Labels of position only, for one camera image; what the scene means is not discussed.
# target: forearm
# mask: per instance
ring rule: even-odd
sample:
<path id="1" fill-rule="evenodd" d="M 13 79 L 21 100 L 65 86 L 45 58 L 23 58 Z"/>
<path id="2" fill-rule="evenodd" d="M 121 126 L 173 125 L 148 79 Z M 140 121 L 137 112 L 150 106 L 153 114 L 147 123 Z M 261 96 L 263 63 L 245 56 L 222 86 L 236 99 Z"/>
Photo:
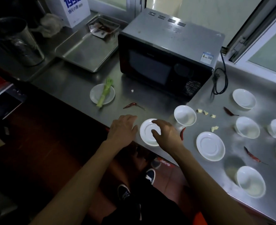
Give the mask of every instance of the forearm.
<path id="1" fill-rule="evenodd" d="M 80 224 L 100 180 L 118 150 L 104 141 L 91 159 L 60 190 L 31 224 Z"/>
<path id="2" fill-rule="evenodd" d="M 173 150 L 171 156 L 196 194 L 209 224 L 254 224 L 244 209 L 212 179 L 190 151 L 182 147 Z"/>

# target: stainless steel bucket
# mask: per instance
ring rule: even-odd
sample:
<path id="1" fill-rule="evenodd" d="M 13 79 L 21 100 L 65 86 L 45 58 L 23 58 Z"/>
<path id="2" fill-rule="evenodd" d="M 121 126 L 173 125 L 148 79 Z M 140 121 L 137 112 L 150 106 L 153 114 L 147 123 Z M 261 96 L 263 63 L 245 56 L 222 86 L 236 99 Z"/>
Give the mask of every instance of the stainless steel bucket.
<path id="1" fill-rule="evenodd" d="M 0 46 L 25 66 L 34 66 L 44 60 L 27 22 L 18 17 L 0 18 Z"/>

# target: black pants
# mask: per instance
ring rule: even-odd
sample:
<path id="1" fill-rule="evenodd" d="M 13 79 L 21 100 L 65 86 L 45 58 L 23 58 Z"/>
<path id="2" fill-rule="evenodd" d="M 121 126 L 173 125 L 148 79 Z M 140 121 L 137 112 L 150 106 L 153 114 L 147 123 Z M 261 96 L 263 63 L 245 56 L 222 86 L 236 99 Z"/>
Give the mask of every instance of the black pants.
<path id="1" fill-rule="evenodd" d="M 143 179 L 131 190 L 131 195 L 109 216 L 106 224 L 191 224 L 178 205 Z"/>

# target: black power cord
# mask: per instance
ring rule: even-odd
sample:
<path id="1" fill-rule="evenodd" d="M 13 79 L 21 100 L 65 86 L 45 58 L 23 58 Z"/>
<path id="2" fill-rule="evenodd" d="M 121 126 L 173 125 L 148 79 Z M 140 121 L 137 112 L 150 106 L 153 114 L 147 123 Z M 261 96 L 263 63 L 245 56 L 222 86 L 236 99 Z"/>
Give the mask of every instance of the black power cord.
<path id="1" fill-rule="evenodd" d="M 223 62 L 223 66 L 224 66 L 224 70 L 222 68 L 217 68 L 215 69 L 214 71 L 214 76 L 213 76 L 213 83 L 214 83 L 214 86 L 213 86 L 213 89 L 212 89 L 212 94 L 214 95 L 220 95 L 222 93 L 224 93 L 226 91 L 226 89 L 228 88 L 228 85 L 229 85 L 229 80 L 228 80 L 228 76 L 226 74 L 226 64 L 224 62 L 224 59 L 223 59 L 223 55 L 222 53 L 220 52 L 221 54 L 221 58 L 222 58 L 222 62 Z M 218 92 L 217 91 L 217 81 L 220 77 L 219 73 L 217 73 L 217 70 L 220 70 L 224 73 L 224 76 L 225 76 L 225 83 L 224 83 L 224 88 L 222 89 L 222 91 Z"/>

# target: green vegetable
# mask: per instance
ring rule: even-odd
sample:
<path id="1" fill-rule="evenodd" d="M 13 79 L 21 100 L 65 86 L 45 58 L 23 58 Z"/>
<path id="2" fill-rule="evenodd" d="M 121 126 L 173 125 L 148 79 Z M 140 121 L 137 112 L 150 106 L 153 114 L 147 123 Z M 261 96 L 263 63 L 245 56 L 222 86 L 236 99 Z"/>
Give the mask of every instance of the green vegetable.
<path id="1" fill-rule="evenodd" d="M 97 103 L 97 107 L 101 108 L 102 107 L 102 104 L 103 102 L 105 101 L 105 98 L 106 98 L 106 95 L 110 93 L 110 87 L 111 85 L 113 84 L 113 80 L 111 78 L 107 78 L 107 82 L 103 88 L 103 91 L 102 91 L 102 94 L 101 94 L 101 97 Z"/>

